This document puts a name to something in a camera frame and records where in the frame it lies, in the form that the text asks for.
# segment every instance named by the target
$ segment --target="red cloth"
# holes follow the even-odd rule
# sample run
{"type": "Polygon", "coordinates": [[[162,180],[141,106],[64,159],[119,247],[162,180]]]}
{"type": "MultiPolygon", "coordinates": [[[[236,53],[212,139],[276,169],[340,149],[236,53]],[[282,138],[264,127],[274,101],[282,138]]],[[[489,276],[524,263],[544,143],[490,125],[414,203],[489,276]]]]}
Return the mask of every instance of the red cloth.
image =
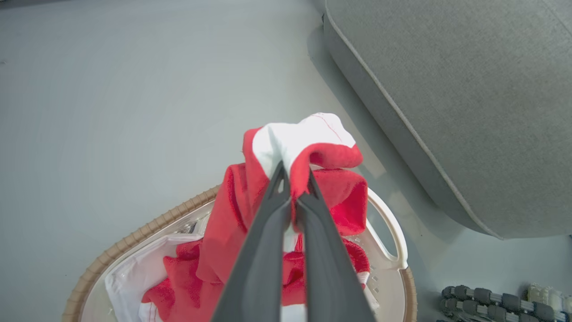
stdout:
{"type": "MultiPolygon", "coordinates": [[[[337,116],[319,113],[299,124],[249,130],[243,153],[245,163],[226,171],[204,238],[179,245],[177,258],[165,257],[168,278],[142,299],[157,306],[164,322],[209,321],[277,161],[283,160],[289,173],[293,203],[307,190],[310,163],[316,164],[323,169],[313,171],[314,176],[340,234],[356,235],[366,227],[367,183],[340,169],[359,165],[362,155],[337,116]]],[[[283,305],[305,303],[302,237],[290,236],[295,247],[284,253],[283,305]]],[[[367,278],[365,252],[343,240],[356,272],[367,278]]]]}

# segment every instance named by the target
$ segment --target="red towel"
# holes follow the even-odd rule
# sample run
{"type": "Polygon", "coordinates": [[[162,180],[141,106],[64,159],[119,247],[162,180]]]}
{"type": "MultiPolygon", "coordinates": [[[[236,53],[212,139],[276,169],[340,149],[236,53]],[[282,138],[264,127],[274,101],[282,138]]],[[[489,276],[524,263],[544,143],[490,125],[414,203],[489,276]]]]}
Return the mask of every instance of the red towel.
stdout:
{"type": "MultiPolygon", "coordinates": [[[[362,155],[336,115],[318,113],[298,124],[271,123],[249,130],[243,153],[245,163],[227,169],[204,238],[179,245],[177,258],[165,257],[168,278],[142,299],[157,306],[164,322],[210,320],[272,171],[281,160],[293,203],[307,191],[309,165],[315,164],[322,167],[313,173],[340,234],[356,235],[366,227],[367,183],[360,175],[341,169],[356,167],[362,155]]],[[[286,236],[282,304],[304,304],[302,237],[292,228],[286,236]]],[[[365,252],[343,241],[365,284],[370,270],[365,252]]]]}

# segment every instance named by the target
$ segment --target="floor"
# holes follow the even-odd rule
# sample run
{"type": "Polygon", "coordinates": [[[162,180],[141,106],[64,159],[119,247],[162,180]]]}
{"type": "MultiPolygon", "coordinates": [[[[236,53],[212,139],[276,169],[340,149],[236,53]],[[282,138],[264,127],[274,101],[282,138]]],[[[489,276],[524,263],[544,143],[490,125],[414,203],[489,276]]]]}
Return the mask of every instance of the floor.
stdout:
{"type": "Polygon", "coordinates": [[[245,130],[314,112],[340,116],[357,171],[402,225],[420,321],[442,318],[448,285],[572,294],[569,237],[499,241],[432,203],[331,60],[309,0],[18,3],[0,3],[6,320],[59,320],[104,249],[243,160],[245,130]]]}

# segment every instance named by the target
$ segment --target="sofa cushion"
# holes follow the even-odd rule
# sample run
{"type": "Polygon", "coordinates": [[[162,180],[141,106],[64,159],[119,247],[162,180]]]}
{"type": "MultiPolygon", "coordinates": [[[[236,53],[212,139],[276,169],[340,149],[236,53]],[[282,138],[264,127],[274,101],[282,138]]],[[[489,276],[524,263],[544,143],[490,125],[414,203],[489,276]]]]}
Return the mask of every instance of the sofa cushion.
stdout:
{"type": "Polygon", "coordinates": [[[572,233],[572,2],[328,0],[333,59],[431,198],[498,238],[572,233]]]}

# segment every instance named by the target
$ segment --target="white plastic basket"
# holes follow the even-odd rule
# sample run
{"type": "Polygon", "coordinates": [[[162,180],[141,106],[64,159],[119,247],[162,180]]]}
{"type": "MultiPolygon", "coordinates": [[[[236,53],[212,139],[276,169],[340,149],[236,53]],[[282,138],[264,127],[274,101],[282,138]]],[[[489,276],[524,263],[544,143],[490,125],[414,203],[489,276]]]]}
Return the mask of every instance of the white plastic basket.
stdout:
{"type": "MultiPolygon", "coordinates": [[[[217,191],[215,187],[171,209],[99,256],[72,291],[62,321],[117,322],[105,289],[105,277],[119,263],[162,236],[191,229],[194,233],[204,231],[217,191]]],[[[389,227],[397,255],[387,251],[369,221],[363,233],[348,237],[365,250],[370,261],[366,296],[379,304],[374,310],[378,321],[416,322],[415,285],[407,266],[403,232],[387,205],[370,189],[368,200],[389,227]]]]}

